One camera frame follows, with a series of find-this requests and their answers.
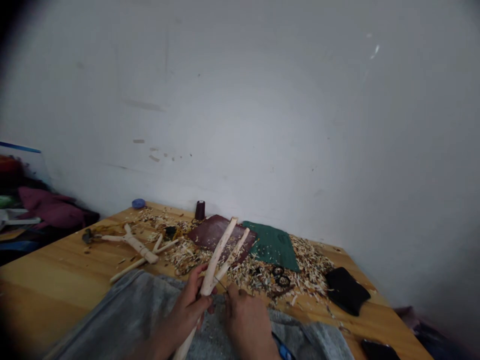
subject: wall stain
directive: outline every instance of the wall stain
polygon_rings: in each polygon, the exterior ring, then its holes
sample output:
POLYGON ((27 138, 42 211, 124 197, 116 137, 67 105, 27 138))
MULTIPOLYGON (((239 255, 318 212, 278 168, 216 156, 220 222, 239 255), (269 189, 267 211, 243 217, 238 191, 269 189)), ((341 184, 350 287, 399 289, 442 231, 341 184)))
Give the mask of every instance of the wall stain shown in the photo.
POLYGON ((143 102, 143 101, 132 100, 132 99, 122 99, 121 102, 132 108, 139 108, 143 110, 156 111, 161 113, 165 112, 165 110, 162 109, 161 106, 157 104, 152 104, 150 102, 143 102))

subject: black phone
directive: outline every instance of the black phone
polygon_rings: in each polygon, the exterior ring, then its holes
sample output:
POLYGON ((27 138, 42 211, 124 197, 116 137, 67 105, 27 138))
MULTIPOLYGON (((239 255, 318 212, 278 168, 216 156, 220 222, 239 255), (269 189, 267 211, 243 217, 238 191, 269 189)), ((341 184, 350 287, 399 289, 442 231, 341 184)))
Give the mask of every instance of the black phone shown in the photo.
POLYGON ((365 351, 368 360, 401 360, 390 345, 364 339, 361 341, 361 347, 365 351))

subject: pink cloth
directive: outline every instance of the pink cloth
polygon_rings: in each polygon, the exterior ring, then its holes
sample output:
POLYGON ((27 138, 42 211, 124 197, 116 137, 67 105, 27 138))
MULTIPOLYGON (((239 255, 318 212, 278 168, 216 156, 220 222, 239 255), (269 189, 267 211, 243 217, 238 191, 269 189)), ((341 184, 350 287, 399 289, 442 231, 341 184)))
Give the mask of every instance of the pink cloth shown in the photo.
POLYGON ((34 226, 35 229, 42 229, 48 225, 61 229, 73 228, 80 224, 85 227, 84 212, 64 202, 74 201, 73 198, 26 186, 18 188, 18 193, 23 206, 28 210, 22 218, 39 217, 43 220, 34 226))

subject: black pouch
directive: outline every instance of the black pouch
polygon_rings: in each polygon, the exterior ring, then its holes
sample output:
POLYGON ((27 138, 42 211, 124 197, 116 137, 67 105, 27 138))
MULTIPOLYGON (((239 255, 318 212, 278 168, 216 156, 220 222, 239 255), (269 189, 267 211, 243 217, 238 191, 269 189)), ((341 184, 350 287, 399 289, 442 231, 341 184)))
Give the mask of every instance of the black pouch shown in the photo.
POLYGON ((370 294, 344 267, 338 267, 325 275, 328 297, 342 310, 353 316, 360 315, 362 304, 370 299, 370 294))

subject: wooden stick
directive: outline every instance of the wooden stick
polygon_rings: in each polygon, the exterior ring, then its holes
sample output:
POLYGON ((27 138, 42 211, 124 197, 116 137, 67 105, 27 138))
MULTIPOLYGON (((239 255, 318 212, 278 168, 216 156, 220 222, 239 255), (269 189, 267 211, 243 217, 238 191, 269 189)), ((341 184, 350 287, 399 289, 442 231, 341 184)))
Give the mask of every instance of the wooden stick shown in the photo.
MULTIPOLYGON (((179 242, 180 239, 177 239, 175 241, 172 241, 170 243, 168 243, 167 245, 165 245, 164 247, 161 247, 160 249, 158 250, 154 250, 155 254, 160 254, 161 252, 167 250, 168 248, 170 248, 171 246, 175 245, 176 243, 179 242)), ((115 276, 113 276, 111 279, 110 279, 110 285, 113 285, 115 284, 119 279, 121 279, 126 273, 128 273, 129 271, 133 270, 133 269, 136 269, 136 268, 139 268, 141 267, 143 264, 145 264, 147 262, 147 260, 145 260, 144 258, 141 258, 140 260, 134 262, 132 265, 130 265, 129 267, 126 267, 124 268, 122 271, 120 271, 118 274, 116 274, 115 276)))
POLYGON ((223 263, 220 270, 218 270, 218 272, 213 277, 213 282, 211 284, 210 293, 214 290, 215 285, 217 285, 219 280, 225 276, 225 274, 229 270, 230 266, 232 266, 234 261, 240 255, 240 250, 242 249, 242 246, 244 245, 245 240, 247 239, 247 236, 249 235, 249 233, 250 233, 250 229, 247 227, 245 229, 245 231, 243 232, 243 235, 242 235, 241 239, 236 243, 235 248, 233 249, 233 251, 228 256, 228 259, 223 263))
MULTIPOLYGON (((237 224, 238 220, 238 217, 231 218, 230 223, 226 227, 225 232, 221 236, 218 244, 215 247, 215 250, 213 251, 210 262, 208 263, 208 268, 205 272, 205 278, 203 279, 200 288, 200 294, 203 296, 210 296, 210 294, 212 293, 212 284, 214 281, 215 269, 217 268, 217 264, 219 263, 220 255, 222 255, 222 251, 224 250, 225 245, 230 238, 230 235, 232 235, 232 232, 234 231, 235 225, 237 224)), ((180 347, 175 351, 175 354, 173 355, 173 360, 185 360, 187 358, 187 354, 189 353, 190 345, 192 344, 196 330, 197 327, 195 326, 191 331, 190 335, 188 335, 186 340, 183 342, 183 344, 180 345, 180 347)))
POLYGON ((218 242, 211 256, 210 262, 208 263, 208 268, 205 271, 205 278, 203 279, 203 283, 200 289, 200 294, 203 296, 210 296, 210 294, 212 293, 212 284, 214 282, 214 275, 215 270, 217 269, 217 264, 219 263, 220 256, 222 255, 225 245, 227 245, 227 242, 230 239, 230 235, 232 235, 238 220, 238 217, 231 218, 230 223, 226 227, 225 232, 221 236, 220 241, 218 242))
POLYGON ((145 245, 143 245, 132 235, 132 229, 130 229, 130 226, 128 224, 125 224, 124 229, 126 231, 126 234, 124 236, 104 235, 101 238, 108 241, 121 241, 127 243, 132 248, 134 248, 140 255, 142 255, 150 264, 156 264, 159 261, 159 257, 153 254, 149 249, 145 247, 145 245))

